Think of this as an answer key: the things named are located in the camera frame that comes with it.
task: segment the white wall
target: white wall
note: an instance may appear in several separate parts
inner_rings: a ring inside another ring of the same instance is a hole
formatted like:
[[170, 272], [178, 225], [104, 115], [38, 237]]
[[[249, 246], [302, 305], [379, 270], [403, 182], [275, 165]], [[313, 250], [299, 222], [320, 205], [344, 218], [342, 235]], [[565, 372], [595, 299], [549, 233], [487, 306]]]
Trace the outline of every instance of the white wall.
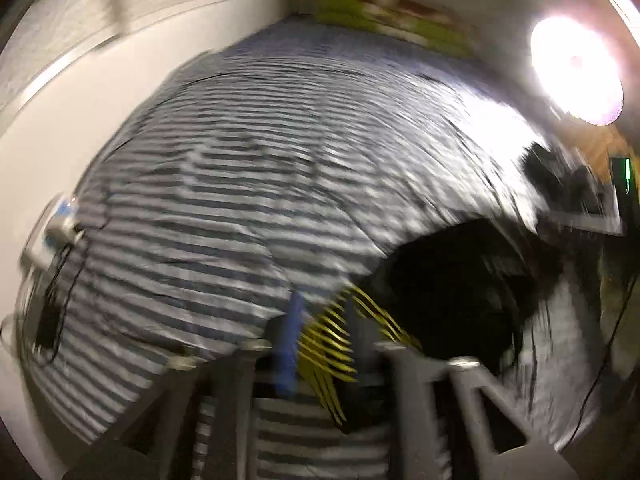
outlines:
[[[132, 1], [126, 7], [132, 33], [81, 56], [0, 132], [0, 318], [14, 310], [18, 259], [40, 211], [55, 193], [74, 188], [133, 109], [191, 57], [224, 49], [289, 10], [289, 0], [156, 0], [145, 9]], [[29, 70], [30, 60], [46, 57], [24, 54]], [[17, 365], [3, 350], [0, 376], [0, 416], [9, 432], [43, 479], [59, 478], [63, 465], [34, 419]]]
[[[42, 70], [76, 46], [119, 25], [137, 30], [207, 0], [38, 0], [18, 24], [0, 56], [0, 110]], [[122, 14], [124, 24], [117, 23]]]

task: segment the yellow wire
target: yellow wire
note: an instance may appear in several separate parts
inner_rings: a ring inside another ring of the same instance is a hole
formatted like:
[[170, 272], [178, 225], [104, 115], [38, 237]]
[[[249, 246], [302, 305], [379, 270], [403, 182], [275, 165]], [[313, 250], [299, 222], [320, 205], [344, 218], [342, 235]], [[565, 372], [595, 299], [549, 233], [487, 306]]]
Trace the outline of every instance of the yellow wire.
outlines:
[[343, 324], [346, 324], [344, 318], [340, 314], [338, 314], [334, 309], [328, 308], [327, 310], [325, 310], [325, 312], [328, 312], [329, 314], [333, 314], [338, 319], [338, 321], [340, 321]]
[[337, 351], [335, 351], [335, 350], [333, 350], [331, 348], [327, 348], [326, 346], [322, 345], [321, 342], [316, 341], [312, 337], [309, 337], [304, 332], [302, 333], [302, 337], [307, 339], [308, 341], [311, 341], [314, 345], [319, 346], [322, 350], [324, 350], [325, 352], [331, 354], [335, 358], [340, 359], [340, 361], [347, 361], [348, 363], [353, 362], [353, 358], [349, 357], [348, 355], [341, 354], [340, 352], [337, 352]]
[[338, 411], [338, 413], [342, 417], [342, 420], [347, 420], [347, 418], [344, 416], [344, 412], [342, 411], [342, 406], [340, 405], [340, 399], [338, 399], [338, 392], [335, 391], [334, 381], [332, 380], [331, 376], [323, 377], [323, 378], [326, 382], [326, 387], [329, 390], [329, 394], [334, 402], [335, 409]]
[[322, 370], [324, 370], [325, 372], [329, 372], [332, 376], [334, 376], [337, 379], [340, 379], [341, 381], [344, 381], [346, 383], [356, 383], [357, 382], [357, 379], [355, 377], [348, 376], [346, 374], [338, 372], [337, 370], [331, 370], [331, 368], [327, 367], [326, 365], [323, 365], [322, 363], [319, 363], [318, 361], [315, 361], [314, 359], [312, 359], [311, 357], [309, 357], [308, 355], [306, 355], [306, 354], [304, 354], [302, 352], [300, 352], [299, 357], [302, 358], [302, 359], [306, 359], [307, 361], [309, 361], [314, 366], [322, 368]]
[[329, 319], [328, 316], [326, 316], [325, 314], [322, 314], [322, 316], [320, 316], [320, 319], [322, 319], [323, 321], [329, 323], [330, 325], [333, 325], [334, 327], [336, 327], [340, 332], [342, 332], [345, 336], [349, 335], [349, 332], [347, 332], [345, 329], [340, 328], [336, 323], [334, 323], [333, 320]]
[[334, 339], [331, 339], [330, 337], [325, 336], [324, 334], [316, 332], [316, 330], [313, 328], [313, 326], [306, 327], [304, 329], [303, 333], [306, 333], [306, 332], [309, 332], [313, 336], [322, 339], [322, 341], [324, 341], [325, 343], [329, 343], [329, 344], [334, 345], [341, 352], [353, 352], [353, 350], [351, 350], [351, 348], [349, 348], [348, 346], [343, 346], [343, 345], [335, 342]]
[[327, 405], [329, 406], [329, 410], [333, 416], [334, 420], [338, 420], [340, 421], [340, 416], [338, 415], [338, 412], [342, 413], [342, 409], [339, 408], [338, 406], [340, 406], [340, 402], [337, 399], [337, 396], [332, 396], [332, 391], [329, 388], [329, 383], [331, 382], [331, 379], [329, 378], [329, 380], [327, 380], [327, 377], [325, 376], [325, 374], [323, 374], [320, 370], [320, 373], [318, 373], [318, 370], [315, 370], [316, 372], [316, 378], [318, 379], [318, 383], [320, 384], [320, 388], [322, 389], [322, 394], [324, 395], [324, 398], [327, 401]]
[[313, 364], [308, 361], [302, 361], [300, 362], [298, 371], [300, 372], [302, 378], [309, 384], [309, 386], [311, 386], [312, 390], [316, 394], [316, 397], [320, 401], [321, 406], [327, 410], [328, 408], [326, 405], [326, 401], [324, 400], [324, 396], [322, 395], [320, 384], [318, 384], [318, 380], [316, 379], [316, 373]]
[[393, 341], [394, 343], [397, 343], [397, 342], [398, 342], [398, 340], [397, 340], [395, 337], [393, 337], [393, 336], [391, 335], [391, 332], [389, 332], [389, 330], [386, 330], [386, 329], [384, 329], [384, 328], [381, 328], [381, 329], [380, 329], [380, 333], [381, 333], [382, 335], [386, 335], [386, 336], [387, 336], [389, 339], [391, 339], [391, 341]]
[[366, 309], [367, 312], [369, 312], [369, 314], [371, 314], [371, 317], [373, 319], [375, 319], [378, 323], [380, 323], [380, 325], [382, 326], [386, 326], [389, 330], [391, 330], [392, 332], [394, 332], [396, 334], [396, 338], [400, 339], [400, 335], [396, 332], [396, 329], [394, 329], [393, 326], [391, 326], [391, 323], [389, 323], [386, 319], [384, 319], [383, 317], [379, 316], [378, 314], [375, 314], [365, 303], [364, 301], [362, 301], [360, 298], [354, 296], [353, 299], [355, 301], [357, 301], [361, 306], [364, 307], [364, 309]]
[[324, 330], [325, 332], [328, 332], [329, 334], [331, 334], [333, 337], [335, 337], [338, 341], [341, 341], [347, 345], [350, 345], [351, 343], [349, 342], [348, 339], [345, 339], [343, 337], [340, 337], [339, 335], [337, 335], [337, 333], [335, 333], [333, 330], [331, 330], [327, 325], [324, 325], [322, 323], [320, 323], [319, 320], [316, 320], [312, 326], [321, 328], [322, 330]]
[[367, 295], [367, 293], [366, 293], [366, 292], [364, 292], [364, 290], [362, 290], [361, 288], [359, 288], [359, 287], [357, 287], [357, 286], [355, 286], [355, 285], [353, 286], [353, 288], [357, 291], [357, 293], [359, 293], [359, 294], [363, 295], [365, 298], [367, 298], [367, 300], [369, 301], [369, 303], [370, 303], [370, 304], [372, 304], [376, 309], [378, 309], [378, 310], [382, 313], [382, 315], [383, 315], [383, 316], [388, 317], [388, 318], [391, 320], [391, 322], [396, 326], [396, 328], [397, 328], [398, 330], [402, 330], [402, 328], [400, 327], [400, 325], [398, 325], [398, 323], [396, 322], [396, 320], [395, 320], [395, 319], [393, 319], [393, 317], [391, 317], [391, 315], [390, 315], [390, 314], [389, 314], [389, 313], [388, 313], [384, 308], [380, 308], [380, 307], [378, 306], [378, 304], [377, 304], [375, 301], [373, 301], [373, 300], [372, 300], [372, 299]]
[[308, 351], [311, 355], [315, 355], [316, 357], [324, 360], [325, 362], [327, 362], [328, 364], [330, 364], [334, 368], [338, 368], [338, 370], [341, 370], [343, 372], [355, 372], [356, 371], [355, 368], [347, 366], [347, 365], [345, 365], [343, 363], [339, 363], [338, 361], [335, 361], [333, 359], [329, 359], [327, 356], [322, 355], [320, 352], [316, 352], [315, 350], [313, 350], [312, 348], [309, 348], [307, 345], [305, 345], [301, 341], [298, 341], [298, 346], [300, 346], [301, 348], [303, 348], [306, 351]]

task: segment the black cable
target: black cable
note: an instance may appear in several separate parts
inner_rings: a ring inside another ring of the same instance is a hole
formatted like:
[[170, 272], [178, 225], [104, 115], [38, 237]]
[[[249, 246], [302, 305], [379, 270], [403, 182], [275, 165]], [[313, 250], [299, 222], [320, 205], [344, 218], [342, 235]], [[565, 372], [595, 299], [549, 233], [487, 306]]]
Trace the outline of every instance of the black cable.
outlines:
[[551, 351], [551, 355], [553, 355], [554, 354], [554, 334], [553, 334], [553, 329], [551, 328], [551, 312], [549, 311], [548, 300], [545, 300], [545, 311], [546, 311], [546, 328], [548, 330], [548, 338], [549, 338], [549, 344], [550, 344], [549, 350]]
[[69, 254], [71, 254], [71, 251], [73, 250], [74, 246], [71, 244], [66, 244], [63, 248], [62, 251], [60, 251], [60, 261], [56, 267], [56, 272], [54, 273], [52, 279], [49, 282], [49, 285], [47, 285], [46, 290], [44, 291], [44, 295], [45, 295], [45, 299], [47, 298], [52, 298], [52, 293], [54, 291], [54, 288], [56, 286], [56, 280], [58, 279], [58, 276], [60, 275], [60, 271], [62, 270], [62, 267], [64, 267], [64, 265], [66, 264], [67, 259], [69, 258]]
[[538, 350], [536, 349], [536, 338], [533, 332], [533, 320], [531, 320], [531, 357], [531, 381], [529, 383], [529, 405], [527, 407], [529, 419], [531, 419], [531, 413], [533, 412], [533, 398], [536, 393], [536, 384], [538, 382]]
[[[86, 264], [87, 255], [89, 253], [89, 247], [90, 247], [90, 244], [89, 244], [89, 241], [87, 241], [86, 244], [85, 244], [84, 253], [82, 255], [82, 261], [81, 261], [80, 265], [78, 266], [78, 272], [76, 272], [76, 275], [74, 276], [73, 280], [71, 281], [71, 285], [69, 286], [69, 288], [68, 288], [68, 290], [66, 292], [65, 301], [62, 303], [62, 306], [60, 307], [60, 323], [58, 324], [58, 329], [56, 331], [56, 337], [54, 339], [53, 348], [51, 349], [51, 354], [49, 355], [49, 357], [45, 361], [46, 364], [51, 364], [54, 361], [54, 359], [56, 358], [56, 356], [58, 355], [58, 349], [60, 348], [60, 339], [62, 338], [62, 329], [64, 328], [64, 319], [65, 319], [65, 316], [66, 316], [66, 308], [68, 307], [69, 301], [71, 300], [71, 295], [72, 295], [72, 293], [74, 291], [74, 287], [76, 286], [76, 282], [78, 281], [78, 277], [80, 276], [80, 274], [84, 270], [84, 266]], [[56, 277], [57, 277], [58, 273], [60, 272], [60, 269], [62, 268], [62, 266], [66, 262], [66, 259], [68, 258], [70, 253], [71, 253], [71, 250], [69, 250], [66, 253], [66, 257], [64, 258], [64, 260], [62, 261], [62, 264], [58, 267], [58, 270], [56, 271]]]
[[[127, 142], [129, 142], [129, 141], [128, 140], [125, 141], [118, 148], [122, 147]], [[108, 224], [110, 224], [111, 220], [113, 219], [113, 216], [112, 216], [111, 211], [110, 211], [110, 199], [111, 199], [111, 197], [113, 195], [111, 193], [111, 190], [110, 190], [110, 181], [106, 180], [106, 181], [102, 182], [101, 186], [103, 187], [102, 192], [104, 194], [104, 221], [102, 222], [101, 225], [99, 225], [99, 226], [97, 226], [95, 228], [92, 228], [92, 229], [89, 229], [89, 228], [85, 227], [85, 236], [83, 237], [83, 240], [85, 240], [85, 242], [86, 242], [86, 249], [84, 250], [84, 254], [82, 256], [82, 262], [80, 263], [78, 272], [74, 276], [74, 278], [73, 278], [73, 280], [71, 282], [71, 285], [69, 286], [69, 289], [68, 289], [67, 294], [66, 294], [65, 303], [63, 304], [63, 312], [64, 312], [65, 315], [66, 315], [66, 308], [67, 308], [67, 306], [68, 306], [68, 304], [70, 302], [70, 298], [71, 298], [71, 295], [73, 293], [74, 287], [76, 286], [76, 283], [78, 282], [78, 278], [79, 278], [80, 274], [84, 270], [87, 270], [89, 272], [89, 288], [90, 288], [91, 298], [92, 298], [90, 300], [90, 301], [92, 301], [92, 304], [90, 305], [90, 307], [92, 307], [92, 310], [94, 312], [96, 312], [96, 313], [99, 311], [99, 309], [98, 309], [98, 307], [96, 305], [96, 298], [97, 298], [97, 296], [99, 294], [99, 292], [98, 292], [98, 290], [97, 290], [97, 288], [95, 286], [96, 274], [91, 269], [87, 269], [86, 268], [86, 263], [87, 263], [87, 260], [88, 260], [88, 257], [89, 257], [90, 249], [92, 247], [92, 240], [90, 239], [89, 232], [92, 232], [92, 233], [101, 232], [104, 228], [107, 227]], [[127, 336], [127, 335], [122, 333], [121, 329], [118, 329], [118, 328], [114, 327], [113, 323], [110, 320], [106, 319], [106, 316], [104, 315], [104, 313], [100, 313], [100, 315], [102, 317], [102, 320], [105, 322], [107, 327], [111, 329], [113, 334], [123, 335], [124, 337]], [[106, 331], [105, 331], [104, 327], [100, 326], [95, 321], [94, 321], [94, 325], [100, 332], [103, 332], [103, 333], [106, 334]]]
[[613, 332], [611, 333], [611, 337], [609, 338], [609, 341], [607, 341], [607, 345], [605, 346], [604, 357], [602, 358], [602, 364], [600, 365], [600, 370], [598, 370], [598, 373], [596, 374], [596, 378], [594, 379], [593, 384], [591, 385], [591, 388], [589, 388], [587, 396], [584, 397], [584, 401], [582, 402], [582, 406], [580, 407], [580, 415], [578, 416], [578, 424], [576, 425], [573, 434], [569, 438], [569, 441], [566, 443], [566, 446], [571, 444], [571, 442], [575, 438], [575, 435], [578, 433], [578, 430], [580, 429], [580, 425], [582, 423], [582, 418], [584, 417], [584, 410], [585, 410], [585, 408], [587, 406], [587, 402], [589, 400], [589, 397], [591, 397], [591, 394], [595, 390], [595, 388], [596, 388], [596, 386], [598, 384], [598, 381], [600, 380], [600, 377], [601, 377], [601, 375], [602, 375], [602, 373], [604, 371], [604, 368], [606, 368], [607, 364], [609, 363], [611, 346], [613, 345], [613, 339], [616, 336], [616, 332], [618, 331], [618, 327], [620, 326], [620, 322], [622, 321], [622, 317], [625, 315], [626, 308], [629, 306], [629, 300], [631, 299], [631, 294], [633, 293], [634, 287], [636, 286], [636, 280], [637, 279], [638, 279], [638, 273], [636, 272], [634, 274], [634, 276], [633, 276], [633, 279], [631, 280], [631, 284], [629, 285], [628, 291], [626, 292], [625, 300], [622, 303], [622, 309], [620, 310], [620, 314], [618, 316], [618, 320], [616, 321], [616, 324], [613, 327]]

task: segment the small electronic device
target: small electronic device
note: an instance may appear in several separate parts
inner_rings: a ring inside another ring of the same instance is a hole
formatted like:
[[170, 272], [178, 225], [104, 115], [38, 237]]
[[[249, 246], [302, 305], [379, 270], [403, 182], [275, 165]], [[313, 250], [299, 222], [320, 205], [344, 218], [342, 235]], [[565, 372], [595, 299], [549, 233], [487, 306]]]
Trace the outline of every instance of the small electronic device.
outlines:
[[640, 205], [638, 202], [638, 184], [636, 174], [633, 171], [631, 158], [628, 156], [609, 157], [609, 169], [611, 183], [616, 190], [616, 199], [620, 218], [626, 226], [626, 230], [633, 231], [640, 218]]
[[75, 197], [58, 193], [43, 209], [22, 251], [25, 261], [44, 272], [49, 270], [56, 252], [75, 245], [82, 236], [78, 229]]
[[64, 309], [60, 302], [50, 300], [55, 294], [48, 289], [57, 277], [52, 271], [56, 254], [68, 254], [82, 237], [77, 211], [75, 197], [58, 193], [42, 211], [22, 252], [24, 263], [31, 268], [25, 279], [31, 283], [23, 284], [30, 293], [21, 295], [25, 311], [22, 339], [32, 352], [50, 351], [55, 355]]

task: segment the bed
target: bed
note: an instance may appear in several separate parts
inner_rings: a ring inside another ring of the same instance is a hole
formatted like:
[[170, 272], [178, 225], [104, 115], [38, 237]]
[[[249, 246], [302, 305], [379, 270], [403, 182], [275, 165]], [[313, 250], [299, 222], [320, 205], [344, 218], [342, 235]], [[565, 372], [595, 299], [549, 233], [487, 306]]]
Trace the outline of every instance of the bed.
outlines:
[[[322, 305], [420, 234], [497, 212], [534, 228], [545, 203], [520, 157], [546, 141], [510, 103], [478, 62], [302, 17], [191, 60], [78, 186], [86, 235], [60, 273], [72, 287], [62, 342], [52, 364], [33, 363], [34, 382], [91, 442], [168, 358], [122, 333], [214, 358], [259, 335], [293, 288]], [[566, 267], [501, 378], [558, 448], [600, 348]], [[386, 426], [343, 436], [303, 385], [256, 409], [260, 478], [384, 476]], [[214, 411], [203, 403], [196, 458]]]

